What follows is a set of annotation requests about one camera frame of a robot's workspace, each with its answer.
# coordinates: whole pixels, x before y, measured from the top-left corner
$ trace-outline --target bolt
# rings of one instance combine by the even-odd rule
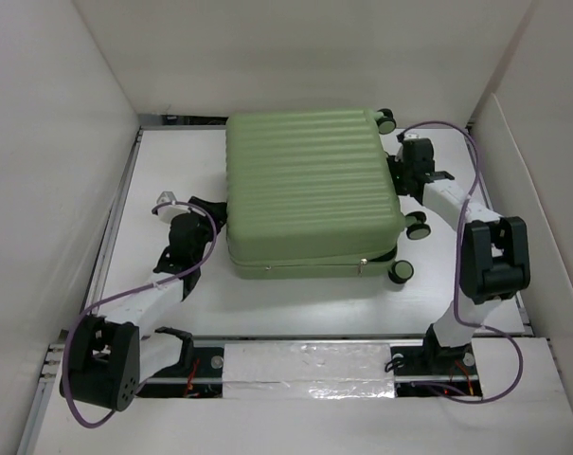
[[[220,355],[215,355],[210,359],[210,366],[215,370],[219,370],[223,367],[223,358]]]
[[[475,365],[475,357],[472,353],[465,353],[463,357],[463,363],[466,367],[473,367]]]

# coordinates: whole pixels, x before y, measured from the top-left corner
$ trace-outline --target shiny plastic film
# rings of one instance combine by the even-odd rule
[[[238,399],[394,398],[386,343],[225,345],[223,394]]]

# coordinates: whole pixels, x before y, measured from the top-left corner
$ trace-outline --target ribbed suitcase shell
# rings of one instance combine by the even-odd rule
[[[339,109],[229,119],[227,237],[240,276],[386,272],[391,258],[372,260],[395,248],[404,218],[375,118]]]

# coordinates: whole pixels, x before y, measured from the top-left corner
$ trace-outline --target plastic sheet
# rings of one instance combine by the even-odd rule
[[[245,399],[393,398],[385,343],[228,344],[224,397]]]

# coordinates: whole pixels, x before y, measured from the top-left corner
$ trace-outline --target zipper pull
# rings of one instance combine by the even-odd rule
[[[362,269],[364,266],[368,264],[368,259],[361,259],[360,263],[358,264],[358,277],[362,275]]]

